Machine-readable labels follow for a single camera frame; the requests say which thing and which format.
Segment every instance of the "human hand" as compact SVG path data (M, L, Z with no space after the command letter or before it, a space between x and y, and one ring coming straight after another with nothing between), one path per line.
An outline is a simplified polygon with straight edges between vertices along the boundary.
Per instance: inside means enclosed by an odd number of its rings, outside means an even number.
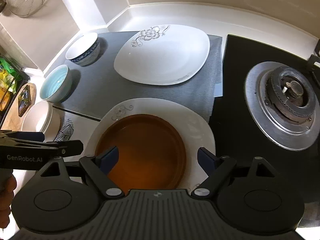
M14 196L13 190L17 187L17 181L12 175L5 184L5 189L0 193L0 228L6 228L11 213L10 205Z

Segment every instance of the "gray countertop mat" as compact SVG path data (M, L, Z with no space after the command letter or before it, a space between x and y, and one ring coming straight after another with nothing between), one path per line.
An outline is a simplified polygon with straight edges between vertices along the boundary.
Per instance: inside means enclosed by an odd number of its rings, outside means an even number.
M137 32L109 32L99 34L101 52L91 65L81 67L69 60L73 84L70 93L55 106L85 116L102 119L118 103L132 98L161 98L184 105L207 122L212 113L215 83L220 82L222 69L222 37L208 35L210 52L201 70L186 82L155 86L129 81L113 68L121 47Z

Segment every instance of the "orange-brown pan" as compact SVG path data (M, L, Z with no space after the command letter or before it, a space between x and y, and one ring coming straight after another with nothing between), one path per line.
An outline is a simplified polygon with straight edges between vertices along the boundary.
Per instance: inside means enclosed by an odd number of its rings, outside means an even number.
M174 189L186 166L186 151L175 128L149 114L120 119L102 135L95 155L119 149L108 177L126 194L129 189Z

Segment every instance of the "white countertop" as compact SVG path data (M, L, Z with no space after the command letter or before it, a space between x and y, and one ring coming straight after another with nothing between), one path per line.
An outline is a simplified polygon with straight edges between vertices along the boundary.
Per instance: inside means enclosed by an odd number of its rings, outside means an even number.
M222 56L228 34L260 41L286 50L303 59L310 57L318 40L292 25L246 10L195 3L142 4L129 7L105 26L79 31L47 66L44 74L47 75L53 68L64 63L64 55L68 47L83 33L138 31L161 24L189 25L199 28L207 34L221 36L223 38ZM31 82L37 86L36 102L40 101L38 93L44 80L41 75L37 75L36 72L31 75ZM98 122L74 114L65 114L74 122L75 126L75 132L71 139L80 139L86 145ZM14 175L18 182L18 187L15 190L17 193L22 186L25 171L15 170ZM0 237L4 240L9 239L18 230L12 215L10 215L10 219L9 226L3 233L0 232ZM297 232L306 240L318 240L320 227L298 228Z

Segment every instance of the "gas burner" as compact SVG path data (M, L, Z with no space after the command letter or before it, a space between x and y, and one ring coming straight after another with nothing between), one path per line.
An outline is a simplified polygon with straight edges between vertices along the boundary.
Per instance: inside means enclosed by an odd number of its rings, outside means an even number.
M292 151L310 147L320 131L320 106L309 81L278 62L255 65L245 80L245 97L258 127Z

